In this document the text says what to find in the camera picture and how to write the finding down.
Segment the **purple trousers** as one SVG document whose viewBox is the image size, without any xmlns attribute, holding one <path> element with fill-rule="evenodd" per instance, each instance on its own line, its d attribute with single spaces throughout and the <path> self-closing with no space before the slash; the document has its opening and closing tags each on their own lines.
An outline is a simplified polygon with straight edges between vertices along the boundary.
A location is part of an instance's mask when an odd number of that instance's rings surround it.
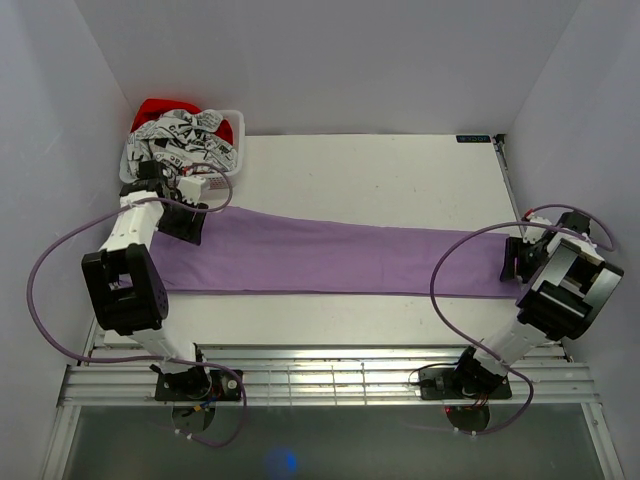
<svg viewBox="0 0 640 480">
<path fill-rule="evenodd" d="M 516 298 L 501 282 L 506 237 L 483 234 L 456 249 L 462 231 L 287 218 L 229 207 L 207 216 L 201 243 L 163 233 L 150 255 L 171 292 L 371 294 Z"/>
</svg>

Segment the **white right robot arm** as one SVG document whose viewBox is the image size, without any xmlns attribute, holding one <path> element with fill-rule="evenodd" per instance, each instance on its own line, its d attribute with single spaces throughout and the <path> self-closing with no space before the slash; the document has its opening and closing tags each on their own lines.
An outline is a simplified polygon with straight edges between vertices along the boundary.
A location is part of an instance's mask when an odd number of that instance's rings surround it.
<svg viewBox="0 0 640 480">
<path fill-rule="evenodd" d="M 606 261 L 591 240 L 593 218 L 566 210 L 552 224 L 532 213 L 520 238 L 509 237 L 500 280 L 517 280 L 517 316 L 483 342 L 467 347 L 451 373 L 454 390 L 464 397 L 485 398 L 506 384 L 508 368 L 530 350 L 564 338 L 576 340 L 592 325 L 624 276 Z"/>
</svg>

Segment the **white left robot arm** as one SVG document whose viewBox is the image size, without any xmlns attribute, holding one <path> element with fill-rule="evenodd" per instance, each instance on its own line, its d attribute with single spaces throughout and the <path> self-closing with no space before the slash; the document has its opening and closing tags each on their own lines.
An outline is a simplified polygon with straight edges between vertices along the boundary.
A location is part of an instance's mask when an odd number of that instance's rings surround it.
<svg viewBox="0 0 640 480">
<path fill-rule="evenodd" d="M 163 327 L 169 300 L 150 247 L 157 232 L 199 245 L 206 215 L 193 211 L 198 204 L 172 187 L 155 161 L 142 162 L 137 179 L 122 187 L 120 206 L 107 240 L 81 262 L 98 323 L 160 357 L 153 370 L 177 382 L 188 398 L 201 399 L 212 376 L 200 365 L 196 344 Z"/>
</svg>

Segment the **white plastic laundry basket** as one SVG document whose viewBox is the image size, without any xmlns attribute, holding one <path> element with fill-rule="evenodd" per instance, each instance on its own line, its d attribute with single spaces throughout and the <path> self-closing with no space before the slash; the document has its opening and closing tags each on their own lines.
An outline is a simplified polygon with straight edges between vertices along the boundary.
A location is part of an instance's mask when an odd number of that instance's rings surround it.
<svg viewBox="0 0 640 480">
<path fill-rule="evenodd" d="M 233 146 L 237 149 L 237 152 L 239 154 L 240 165 L 239 167 L 236 168 L 236 170 L 232 171 L 229 174 L 226 174 L 221 170 L 217 171 L 217 173 L 215 174 L 213 173 L 195 174 L 198 176 L 205 177 L 209 180 L 208 190 L 224 188 L 227 182 L 234 181 L 236 177 L 240 174 L 243 167 L 243 161 L 244 161 L 245 122 L 244 122 L 243 114 L 237 110 L 223 110 L 223 111 L 216 110 L 216 111 L 220 112 L 224 116 L 224 118 L 229 121 L 229 123 L 232 126 L 232 129 L 234 132 Z M 124 172 L 123 152 L 122 152 L 120 165 L 119 165 L 119 178 L 124 183 L 131 183 L 137 180 L 137 179 L 133 179 L 131 181 L 126 180 L 126 173 Z"/>
</svg>

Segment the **black white printed garment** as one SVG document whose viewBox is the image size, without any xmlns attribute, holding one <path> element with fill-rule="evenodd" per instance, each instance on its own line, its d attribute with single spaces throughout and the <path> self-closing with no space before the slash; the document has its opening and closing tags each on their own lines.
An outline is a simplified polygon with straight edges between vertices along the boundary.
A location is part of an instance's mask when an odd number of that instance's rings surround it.
<svg viewBox="0 0 640 480">
<path fill-rule="evenodd" d="M 124 150 L 126 180 L 139 179 L 144 162 L 162 166 L 168 180 L 195 174 L 226 174 L 239 167 L 239 154 L 231 141 L 218 135 L 229 123 L 212 109 L 190 113 L 173 109 L 149 120 L 129 134 Z"/>
</svg>

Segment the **dark table label sticker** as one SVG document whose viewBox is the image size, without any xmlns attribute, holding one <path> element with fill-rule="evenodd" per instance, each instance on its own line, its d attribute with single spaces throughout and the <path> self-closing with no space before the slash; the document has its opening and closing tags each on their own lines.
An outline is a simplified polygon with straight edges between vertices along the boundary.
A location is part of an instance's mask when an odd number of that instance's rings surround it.
<svg viewBox="0 0 640 480">
<path fill-rule="evenodd" d="M 455 138 L 458 143 L 484 144 L 492 142 L 490 135 L 460 134 L 456 135 Z"/>
</svg>

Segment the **red garment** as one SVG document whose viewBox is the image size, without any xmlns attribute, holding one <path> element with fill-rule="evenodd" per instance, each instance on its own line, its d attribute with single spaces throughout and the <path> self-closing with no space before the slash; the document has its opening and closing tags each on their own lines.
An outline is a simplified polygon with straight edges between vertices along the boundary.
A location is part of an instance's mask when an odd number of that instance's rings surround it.
<svg viewBox="0 0 640 480">
<path fill-rule="evenodd" d="M 157 120 L 161 115 L 176 109 L 185 110 L 190 114 L 197 114 L 202 111 L 198 106 L 187 102 L 149 98 L 146 99 L 139 107 L 131 125 L 130 132 L 133 133 L 146 122 Z M 234 132 L 228 120 L 222 120 L 220 126 L 215 132 L 215 135 L 230 144 L 234 142 Z"/>
</svg>

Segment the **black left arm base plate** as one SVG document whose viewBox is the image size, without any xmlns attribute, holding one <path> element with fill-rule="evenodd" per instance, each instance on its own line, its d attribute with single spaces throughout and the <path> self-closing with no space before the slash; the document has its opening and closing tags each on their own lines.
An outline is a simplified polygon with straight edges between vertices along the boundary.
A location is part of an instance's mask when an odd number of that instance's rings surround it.
<svg viewBox="0 0 640 480">
<path fill-rule="evenodd" d="M 180 373 L 159 373 L 154 399 L 166 402 L 239 401 L 239 381 L 228 372 L 192 367 Z"/>
</svg>

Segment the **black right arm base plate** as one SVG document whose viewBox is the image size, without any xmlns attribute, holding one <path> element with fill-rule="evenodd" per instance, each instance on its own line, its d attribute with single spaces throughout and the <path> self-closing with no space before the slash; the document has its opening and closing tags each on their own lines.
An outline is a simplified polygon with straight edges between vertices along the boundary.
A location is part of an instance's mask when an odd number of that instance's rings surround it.
<svg viewBox="0 0 640 480">
<path fill-rule="evenodd" d="M 512 390 L 504 380 L 490 393 L 476 386 L 463 386 L 454 377 L 453 367 L 423 368 L 418 372 L 418 386 L 422 400 L 508 400 Z"/>
</svg>

